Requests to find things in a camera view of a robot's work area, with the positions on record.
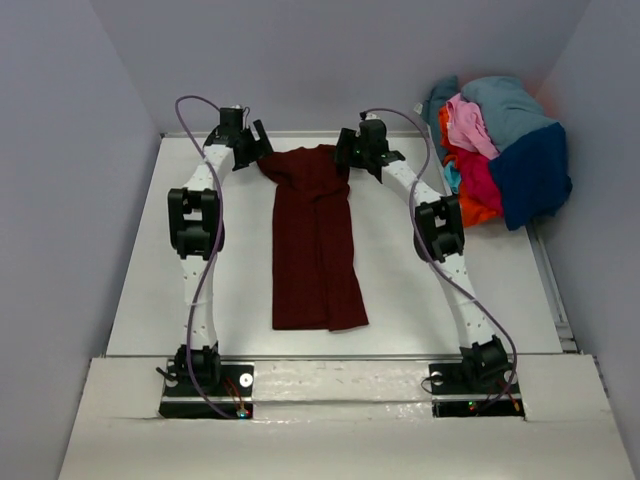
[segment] white wall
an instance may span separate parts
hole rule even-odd
[[[0,478],[48,480],[159,137],[87,0],[0,2],[0,65]]]
[[[540,98],[567,128],[574,190],[544,236],[579,345],[595,353],[640,473],[640,2],[593,0]]]
[[[515,74],[535,90],[588,3],[91,1],[161,131],[181,130],[168,100],[184,93],[251,105],[272,130],[338,130],[368,107],[411,109],[450,73]],[[215,126],[209,109],[185,110]]]

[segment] light blue cloth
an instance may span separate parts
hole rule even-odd
[[[451,187],[451,191],[453,193],[458,193],[462,177],[460,176],[460,172],[453,166],[453,163],[454,162],[449,162],[444,167],[444,178],[447,180],[447,183]]]
[[[480,105],[491,141],[500,152],[521,137],[556,123],[515,77],[485,77],[467,83],[462,96]]]
[[[441,145],[442,132],[440,131],[440,122],[438,121],[438,112],[444,107],[451,97],[460,93],[458,87],[458,77],[451,75],[450,77],[440,80],[429,93],[429,97],[422,104],[422,119],[429,124],[431,129],[431,139],[436,147],[436,153],[440,158],[440,163],[444,162],[447,156],[447,149]]]

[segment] pink cloth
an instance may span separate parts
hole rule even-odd
[[[477,152],[454,147],[458,155],[456,168],[469,196],[504,217],[502,195],[489,171],[489,159]]]
[[[480,152],[489,160],[500,153],[491,143],[480,107],[471,102],[465,102],[460,94],[447,101],[449,124],[447,132],[449,142],[456,147],[470,152]]]

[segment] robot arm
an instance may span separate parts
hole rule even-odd
[[[203,385],[219,382],[220,357],[218,337],[213,322],[213,271],[216,254],[215,240],[221,215],[219,192],[216,191],[211,169],[216,172],[220,185],[234,170],[247,167],[262,156],[273,153],[262,123],[254,126],[259,138],[243,126],[240,106],[220,109],[220,125],[206,139],[205,158],[191,178],[181,187],[169,191],[169,230],[171,245],[178,253],[183,270],[185,312],[188,318],[198,285],[206,274],[193,309],[191,331],[183,323],[181,345],[175,356],[172,372],[178,382],[190,383],[186,368],[186,339],[191,337],[191,357],[195,375]],[[218,251],[224,246],[224,227]]]
[[[338,166],[364,168],[380,183],[395,192],[407,205],[416,180],[415,172],[397,151],[390,151],[386,126],[372,115],[362,115],[359,131],[342,129],[336,145]],[[511,368],[506,351],[486,316],[451,282],[459,285],[475,298],[475,293],[463,256],[464,230],[456,196],[445,197],[422,180],[414,191],[413,212],[417,230],[434,263],[447,279],[437,275],[456,323],[462,362],[441,368],[448,372],[448,383],[464,383],[466,387],[486,392],[502,380]],[[424,260],[414,236],[418,256]]]
[[[382,167],[381,173],[382,184],[390,188],[409,205],[411,186],[416,178],[416,174],[409,165],[404,161],[395,161]],[[423,181],[420,181],[416,186],[414,195],[416,210],[427,215],[429,210],[432,210],[428,205],[443,205],[443,202],[445,202],[445,205],[447,204],[446,197],[440,195]],[[434,258],[440,257],[436,258],[436,260],[440,261],[440,267],[447,276],[475,297],[473,285],[467,274],[464,256],[461,252],[451,253],[446,257],[442,252],[431,252],[431,255]],[[491,342],[495,332],[480,310],[440,275],[437,275],[437,278],[440,281],[456,322],[460,347],[471,349],[474,343],[484,345]]]

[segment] pile of clothes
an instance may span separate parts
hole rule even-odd
[[[456,76],[445,78],[422,118],[465,227],[503,217],[516,230],[555,214],[569,197],[565,130],[517,78],[485,77],[462,89]]]

